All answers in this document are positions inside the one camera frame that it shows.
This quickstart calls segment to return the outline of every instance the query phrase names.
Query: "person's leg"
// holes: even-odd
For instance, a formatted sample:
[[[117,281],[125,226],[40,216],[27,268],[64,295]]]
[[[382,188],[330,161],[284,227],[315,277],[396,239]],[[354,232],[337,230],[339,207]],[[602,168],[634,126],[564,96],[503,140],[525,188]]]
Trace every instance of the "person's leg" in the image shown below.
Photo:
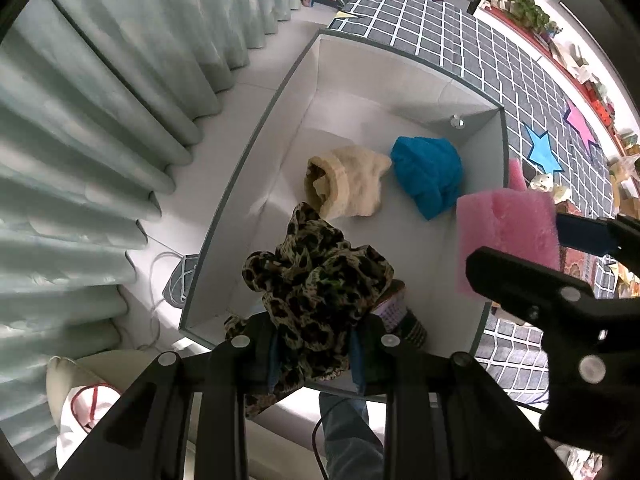
[[[382,480],[384,448],[369,427],[367,403],[320,393],[324,451],[330,480]]]

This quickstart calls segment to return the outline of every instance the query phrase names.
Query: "white cloth with red trim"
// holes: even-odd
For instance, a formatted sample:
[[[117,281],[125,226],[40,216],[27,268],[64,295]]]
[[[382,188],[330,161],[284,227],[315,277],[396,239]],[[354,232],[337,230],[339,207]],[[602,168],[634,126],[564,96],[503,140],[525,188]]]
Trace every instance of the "white cloth with red trim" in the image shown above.
[[[60,435],[56,443],[58,468],[62,468],[88,433],[120,398],[108,384],[72,388],[60,416]]]

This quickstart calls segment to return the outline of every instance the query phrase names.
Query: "black cable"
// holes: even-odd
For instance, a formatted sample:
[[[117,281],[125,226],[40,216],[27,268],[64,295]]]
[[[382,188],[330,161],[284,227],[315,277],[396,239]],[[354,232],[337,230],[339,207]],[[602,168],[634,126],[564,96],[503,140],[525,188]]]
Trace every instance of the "black cable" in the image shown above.
[[[311,446],[314,448],[314,455],[316,456],[316,462],[318,462],[318,467],[320,468],[320,474],[322,475],[322,478],[324,478],[324,480],[329,480],[329,477],[326,475],[326,471],[324,470],[324,466],[322,465],[322,461],[320,460],[320,454],[318,453],[318,446],[316,445],[316,433],[318,432],[318,428],[320,427],[320,424],[322,424],[322,421],[324,420],[324,418],[327,415],[329,415],[329,413],[331,413],[331,410],[334,409],[339,404],[342,404],[345,400],[349,400],[349,399],[350,397],[345,397],[344,399],[339,400],[332,407],[330,407],[327,410],[327,412],[320,417],[320,420],[318,420],[318,423],[316,424],[313,432],[311,433]]]

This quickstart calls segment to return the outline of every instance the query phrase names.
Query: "silver screw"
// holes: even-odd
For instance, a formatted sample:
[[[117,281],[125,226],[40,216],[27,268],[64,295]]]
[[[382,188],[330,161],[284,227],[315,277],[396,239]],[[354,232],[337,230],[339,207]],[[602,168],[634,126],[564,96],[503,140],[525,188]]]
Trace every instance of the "silver screw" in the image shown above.
[[[453,355],[453,362],[458,366],[469,366],[471,364],[471,356],[464,352],[457,352]]]
[[[251,339],[249,339],[248,336],[245,336],[245,335],[237,335],[235,338],[231,340],[231,344],[236,348],[245,348],[249,346],[250,342],[251,342]]]
[[[380,338],[380,342],[387,347],[398,346],[400,344],[400,338],[397,335],[385,334]]]
[[[565,298],[567,301],[575,303],[576,301],[580,300],[580,297],[582,295],[577,288],[573,288],[572,286],[564,286],[560,289],[560,296]]]
[[[170,366],[175,363],[177,357],[173,352],[164,352],[158,357],[158,363],[161,366]]]
[[[529,321],[535,321],[540,316],[540,308],[537,306],[532,306],[529,310],[527,310],[527,317]]]
[[[589,384],[598,384],[604,379],[604,376],[607,373],[607,367],[605,366],[604,361],[597,355],[587,355],[580,360],[580,364],[578,364],[578,371],[580,372],[580,377],[582,377],[584,382]]]
[[[453,114],[451,116],[450,122],[451,122],[451,126],[453,126],[457,130],[461,130],[462,128],[465,127],[465,121],[458,114]]]

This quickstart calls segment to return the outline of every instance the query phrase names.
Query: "floor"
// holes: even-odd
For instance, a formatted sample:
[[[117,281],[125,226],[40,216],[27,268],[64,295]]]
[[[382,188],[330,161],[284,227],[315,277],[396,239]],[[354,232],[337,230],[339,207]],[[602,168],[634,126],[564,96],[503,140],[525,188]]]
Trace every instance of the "floor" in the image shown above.
[[[176,189],[171,195],[156,194],[162,218],[141,221],[148,245],[127,253],[138,278],[120,289],[130,307],[129,313],[116,321],[124,348],[153,341],[158,334],[158,324],[150,320],[154,308],[161,323],[157,351],[171,349],[182,339],[177,330],[182,311],[161,301],[162,289],[181,256],[200,252],[249,136],[295,59],[334,15],[335,9],[320,4],[294,11],[290,22],[281,22],[278,33],[267,37],[265,48],[250,51],[250,65],[234,71],[235,86],[218,94],[222,112],[196,120],[204,139],[193,147],[193,162],[169,168]],[[191,348],[198,351],[197,345]]]

